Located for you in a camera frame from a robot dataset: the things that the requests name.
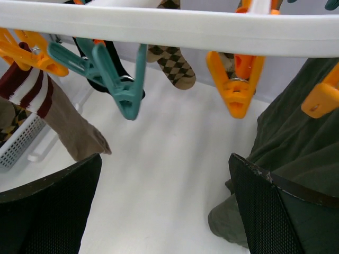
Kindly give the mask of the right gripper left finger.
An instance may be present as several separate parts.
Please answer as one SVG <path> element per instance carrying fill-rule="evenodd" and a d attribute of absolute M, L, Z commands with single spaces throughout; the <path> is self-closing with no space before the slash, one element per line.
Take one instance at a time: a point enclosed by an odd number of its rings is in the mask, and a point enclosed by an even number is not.
<path fill-rule="evenodd" d="M 101 167 L 94 154 L 1 192 L 1 253 L 78 253 Z"/>

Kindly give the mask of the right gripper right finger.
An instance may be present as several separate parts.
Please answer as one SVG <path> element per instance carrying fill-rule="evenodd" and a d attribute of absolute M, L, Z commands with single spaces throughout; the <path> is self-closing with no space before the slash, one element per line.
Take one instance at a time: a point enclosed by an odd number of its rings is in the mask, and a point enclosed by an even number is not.
<path fill-rule="evenodd" d="M 338 253 L 338 198 L 233 153 L 229 171 L 250 253 Z"/>

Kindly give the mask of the white clip hanger frame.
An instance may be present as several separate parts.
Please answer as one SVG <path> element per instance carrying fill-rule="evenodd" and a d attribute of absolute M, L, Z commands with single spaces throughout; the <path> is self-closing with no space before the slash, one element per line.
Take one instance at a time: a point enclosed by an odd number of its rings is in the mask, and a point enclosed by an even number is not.
<path fill-rule="evenodd" d="M 1 26 L 73 37 L 283 57 L 337 57 L 338 16 L 1 1 Z"/>

